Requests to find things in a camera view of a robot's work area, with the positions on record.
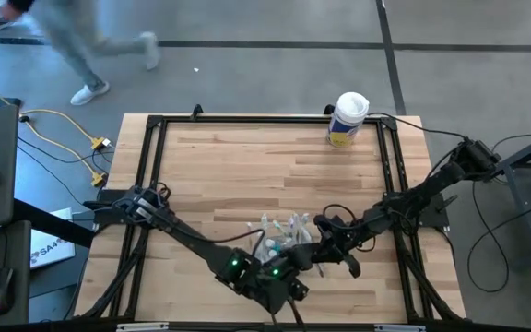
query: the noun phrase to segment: butcher block tabletop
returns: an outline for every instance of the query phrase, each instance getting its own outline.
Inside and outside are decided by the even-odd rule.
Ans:
[[[124,190],[135,183],[148,115],[124,115],[108,189]],[[421,125],[417,116],[402,118]],[[151,141],[144,185],[150,181],[158,131]],[[172,190],[170,204],[179,218],[210,239],[246,232],[247,222],[257,227],[265,213],[285,224],[293,213],[312,217],[337,203],[361,216],[385,191],[375,126],[364,125],[350,148],[330,146],[325,133],[324,124],[169,124],[159,180]],[[398,123],[398,134],[409,186],[417,185],[431,169],[423,132]],[[392,160],[390,136],[386,138]],[[338,209],[331,208],[328,214],[349,220]],[[111,226],[93,240],[75,314],[85,313],[110,284],[124,230],[125,226]],[[450,307],[465,316],[448,243],[437,231],[427,229],[419,231],[419,241],[428,278]],[[247,238],[230,245],[250,250]],[[370,246],[372,241],[364,244]],[[307,298],[297,302],[304,322],[405,323],[393,234],[386,231],[378,236],[369,253],[354,250],[352,254],[361,264],[357,279],[345,264],[324,264],[324,278],[316,269],[301,273],[299,279],[310,288]],[[129,277],[121,312],[130,282]],[[413,293],[421,314],[415,282]],[[256,302],[216,281],[201,258],[169,235],[152,231],[136,320],[271,322],[271,317]],[[294,322],[287,305],[277,320]]]

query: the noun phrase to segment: white lid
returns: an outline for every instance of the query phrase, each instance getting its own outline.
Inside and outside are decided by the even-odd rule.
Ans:
[[[364,121],[370,102],[357,92],[346,92],[339,96],[336,115],[343,121],[357,124]]]

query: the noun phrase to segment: gray floor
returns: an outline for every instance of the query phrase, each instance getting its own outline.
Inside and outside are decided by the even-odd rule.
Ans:
[[[385,0],[385,5],[397,43],[531,44],[531,0]],[[164,41],[383,41],[373,0],[104,0],[100,1],[100,27],[113,37],[155,30]],[[1,37],[40,35],[28,18],[0,32]],[[67,112],[91,134],[110,139],[117,137],[123,113],[189,113],[196,103],[207,112],[219,113],[320,113],[340,93],[355,90],[369,97],[373,111],[395,113],[383,50],[161,51],[164,61],[151,73],[134,56],[92,59],[91,65],[112,83],[112,91],[75,108],[68,100],[81,83],[53,50],[0,45],[0,93],[22,98],[26,110]],[[407,114],[420,115],[425,126],[457,131],[489,146],[506,136],[531,133],[531,52],[396,52],[395,59]],[[88,141],[65,121],[46,114],[33,118],[46,136],[88,153]],[[19,133],[57,156],[72,159],[35,139],[24,126]],[[448,136],[426,138],[434,161],[456,144]],[[507,156],[528,142],[507,142],[499,152]],[[89,173],[82,165],[64,165],[32,152],[67,182],[78,199],[94,198],[96,191],[89,186]],[[466,256],[484,226],[472,205],[469,184],[459,184],[448,194],[459,195],[448,212],[468,316],[481,323],[531,327],[531,269],[512,271],[508,287],[499,293],[476,289],[467,275]],[[477,194],[488,224],[514,214],[504,186],[479,184]],[[16,197],[46,210],[80,209],[59,183],[21,152]],[[513,258],[522,243],[522,229],[512,225],[498,235]],[[471,266],[483,287],[501,283],[502,259],[491,240],[478,247]],[[70,297],[70,291],[63,291]],[[49,300],[67,297],[47,296]],[[39,297],[32,302],[59,308],[56,312],[65,310],[66,302],[49,300]],[[61,315],[51,313],[50,317]],[[31,319],[44,318],[34,315]]]

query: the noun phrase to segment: person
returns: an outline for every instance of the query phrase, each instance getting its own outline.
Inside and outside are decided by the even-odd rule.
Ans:
[[[85,86],[71,99],[73,105],[84,105],[110,90],[110,84],[89,67],[81,52],[82,46],[97,56],[142,54],[147,70],[157,67],[160,60],[158,40],[153,32],[142,32],[131,41],[102,37],[96,27],[95,6],[93,0],[7,0],[1,7],[2,17],[8,20],[16,20],[29,12],[52,47],[83,79]]]

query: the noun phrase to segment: white sneaker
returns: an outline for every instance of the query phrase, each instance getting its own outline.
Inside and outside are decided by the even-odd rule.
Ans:
[[[159,52],[159,40],[153,32],[143,32],[140,38],[145,42],[145,57],[147,58],[147,70],[154,69],[159,65],[161,53]]]
[[[71,104],[75,106],[85,105],[97,96],[108,92],[110,90],[110,83],[103,82],[103,84],[103,88],[98,89],[96,91],[91,91],[86,85],[85,87],[83,87],[83,89],[76,93],[73,98],[71,98]]]

